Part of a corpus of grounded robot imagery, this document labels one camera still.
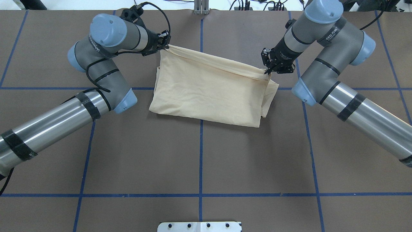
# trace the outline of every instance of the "brown table surface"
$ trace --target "brown table surface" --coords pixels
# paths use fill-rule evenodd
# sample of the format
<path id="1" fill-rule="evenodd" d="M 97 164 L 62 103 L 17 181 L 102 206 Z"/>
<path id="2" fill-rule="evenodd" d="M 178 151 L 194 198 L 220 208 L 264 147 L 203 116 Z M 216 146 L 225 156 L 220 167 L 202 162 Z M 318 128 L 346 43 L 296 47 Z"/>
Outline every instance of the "brown table surface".
<path id="1" fill-rule="evenodd" d="M 120 12 L 0 11 L 1 131 L 92 87 L 67 51 L 96 14 Z M 301 12 L 166 14 L 171 44 L 264 68 L 262 48 L 276 45 Z M 362 27 L 375 13 L 344 16 Z M 142 18 L 166 29 L 158 11 Z M 375 52 L 339 77 L 409 123 L 411 19 L 385 12 L 365 29 Z M 295 73 L 273 75 L 280 88 L 260 128 L 149 112 L 159 54 L 120 55 L 114 61 L 138 104 L 18 165 L 0 198 L 0 230 L 155 232 L 160 222 L 235 220 L 244 232 L 410 231 L 412 169 L 290 91 L 321 48 L 308 48 Z"/>

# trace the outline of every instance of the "ur robot arm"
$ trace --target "ur robot arm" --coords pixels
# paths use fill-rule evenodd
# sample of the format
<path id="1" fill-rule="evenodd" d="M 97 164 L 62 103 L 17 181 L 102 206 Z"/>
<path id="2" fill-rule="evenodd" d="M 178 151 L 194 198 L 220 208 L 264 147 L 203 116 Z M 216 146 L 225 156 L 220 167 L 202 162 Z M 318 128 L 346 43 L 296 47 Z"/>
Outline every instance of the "ur robot arm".
<path id="1" fill-rule="evenodd" d="M 293 94 L 310 106 L 324 106 L 412 167 L 412 127 L 337 80 L 346 66 L 359 65 L 375 49 L 374 40 L 342 13 L 338 0 L 314 0 L 298 20 L 289 20 L 276 47 L 263 49 L 266 73 L 293 72 L 293 61 L 317 41 L 324 49 L 292 88 Z"/>
<path id="2" fill-rule="evenodd" d="M 132 6 L 125 9 L 120 17 L 98 14 L 93 18 L 90 34 L 75 43 L 68 52 L 68 59 L 77 70 L 86 72 L 96 88 L 80 92 L 49 112 L 1 134 L 0 180 L 19 163 L 34 158 L 38 152 L 103 114 L 112 109 L 119 114 L 137 103 L 136 96 L 112 58 L 122 53 L 145 56 L 167 48 L 169 21 L 161 11 L 169 30 L 162 33 L 148 30 L 140 18 L 142 6 L 146 4 L 151 5 L 144 2 Z M 118 52 L 120 49 L 131 51 Z"/>

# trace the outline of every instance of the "silver arm tube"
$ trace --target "silver arm tube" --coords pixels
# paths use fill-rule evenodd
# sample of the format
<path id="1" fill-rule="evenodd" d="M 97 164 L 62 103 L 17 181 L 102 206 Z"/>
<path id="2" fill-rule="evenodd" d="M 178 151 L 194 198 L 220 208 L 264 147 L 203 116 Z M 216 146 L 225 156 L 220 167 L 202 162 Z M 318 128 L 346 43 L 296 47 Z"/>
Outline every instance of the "silver arm tube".
<path id="1" fill-rule="evenodd" d="M 100 115 L 109 111 L 102 96 L 91 91 L 85 93 Z M 12 131 L 35 153 L 38 153 L 53 143 L 63 139 L 84 125 L 92 122 L 92 117 L 85 106 L 73 98 L 62 105 L 20 125 Z M 0 175 L 8 176 L 11 168 L 23 162 L 10 146 L 0 137 Z"/>
<path id="2" fill-rule="evenodd" d="M 343 83 L 333 88 L 322 106 L 412 167 L 412 126 Z"/>

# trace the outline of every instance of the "metal bracket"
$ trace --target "metal bracket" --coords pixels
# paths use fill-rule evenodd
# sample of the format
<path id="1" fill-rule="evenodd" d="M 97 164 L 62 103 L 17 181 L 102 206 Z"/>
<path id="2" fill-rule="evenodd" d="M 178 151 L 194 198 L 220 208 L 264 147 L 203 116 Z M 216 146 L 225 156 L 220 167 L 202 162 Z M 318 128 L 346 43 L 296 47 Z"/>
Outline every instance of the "metal bracket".
<path id="1" fill-rule="evenodd" d="M 194 14 L 209 14 L 209 0 L 194 0 Z"/>
<path id="2" fill-rule="evenodd" d="M 157 232 L 242 232 L 241 222 L 161 223 Z"/>

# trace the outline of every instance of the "cream fabric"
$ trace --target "cream fabric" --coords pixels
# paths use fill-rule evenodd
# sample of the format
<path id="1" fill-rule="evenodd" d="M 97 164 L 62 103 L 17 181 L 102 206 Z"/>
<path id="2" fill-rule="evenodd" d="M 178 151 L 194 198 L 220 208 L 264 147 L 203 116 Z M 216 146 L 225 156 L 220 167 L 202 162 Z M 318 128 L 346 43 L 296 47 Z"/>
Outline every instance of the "cream fabric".
<path id="1" fill-rule="evenodd" d="M 247 64 L 169 46 L 160 52 L 151 112 L 259 127 L 279 86 L 270 76 Z"/>

